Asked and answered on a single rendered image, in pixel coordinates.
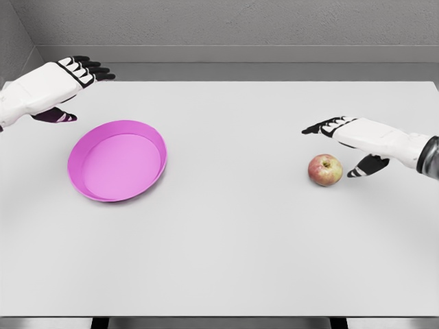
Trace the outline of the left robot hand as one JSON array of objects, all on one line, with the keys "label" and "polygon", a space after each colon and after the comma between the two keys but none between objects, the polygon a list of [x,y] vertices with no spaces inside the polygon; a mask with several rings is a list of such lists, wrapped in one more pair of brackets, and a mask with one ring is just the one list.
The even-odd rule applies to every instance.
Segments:
[{"label": "left robot hand", "polygon": [[30,94],[28,116],[47,123],[64,123],[76,121],[77,117],[61,110],[59,104],[73,99],[96,82],[113,79],[115,74],[100,62],[88,56],[71,56],[48,62],[15,81]]}]

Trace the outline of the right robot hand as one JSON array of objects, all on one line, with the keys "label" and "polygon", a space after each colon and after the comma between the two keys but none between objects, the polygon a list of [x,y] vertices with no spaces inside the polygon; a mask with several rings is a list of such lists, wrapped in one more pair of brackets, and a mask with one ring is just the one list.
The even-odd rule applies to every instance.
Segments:
[{"label": "right robot hand", "polygon": [[333,117],[305,128],[303,134],[323,134],[338,143],[367,153],[354,169],[347,173],[349,178],[372,175],[384,169],[391,159],[396,159],[413,169],[407,148],[408,135],[396,128],[352,117]]}]

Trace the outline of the red-green apple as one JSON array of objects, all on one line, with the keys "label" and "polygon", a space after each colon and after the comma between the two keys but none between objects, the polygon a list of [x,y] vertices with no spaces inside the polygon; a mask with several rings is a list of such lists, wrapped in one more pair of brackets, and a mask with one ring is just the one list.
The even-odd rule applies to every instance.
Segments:
[{"label": "red-green apple", "polygon": [[335,156],[319,154],[311,159],[307,172],[312,182],[320,186],[331,186],[341,180],[343,166]]}]

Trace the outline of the pink round plate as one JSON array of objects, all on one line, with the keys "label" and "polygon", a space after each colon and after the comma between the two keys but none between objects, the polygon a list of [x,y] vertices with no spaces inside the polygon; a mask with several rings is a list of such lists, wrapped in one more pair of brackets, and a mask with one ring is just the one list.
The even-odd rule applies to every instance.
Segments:
[{"label": "pink round plate", "polygon": [[99,202],[121,202],[152,187],[167,164],[167,146],[152,126],[112,121],[87,132],[67,162],[73,187]]}]

